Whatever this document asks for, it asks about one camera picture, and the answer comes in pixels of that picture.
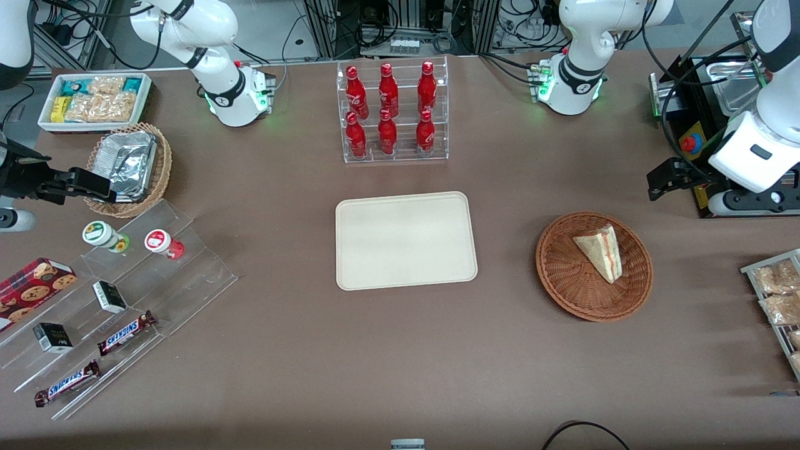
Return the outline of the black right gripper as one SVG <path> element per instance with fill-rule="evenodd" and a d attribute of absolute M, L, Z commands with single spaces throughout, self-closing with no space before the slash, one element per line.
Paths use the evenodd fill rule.
<path fill-rule="evenodd" d="M 17 144 L 2 145 L 1 194 L 12 199 L 42 200 L 63 205 L 69 189 L 102 203 L 116 203 L 111 180 L 80 167 L 54 170 L 49 156 Z"/>

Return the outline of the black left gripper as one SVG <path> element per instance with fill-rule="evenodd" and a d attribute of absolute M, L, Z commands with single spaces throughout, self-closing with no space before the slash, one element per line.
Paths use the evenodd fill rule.
<path fill-rule="evenodd" d="M 647 174 L 648 197 L 657 201 L 671 189 L 691 189 L 717 183 L 712 174 L 701 171 L 691 161 L 669 157 Z"/>

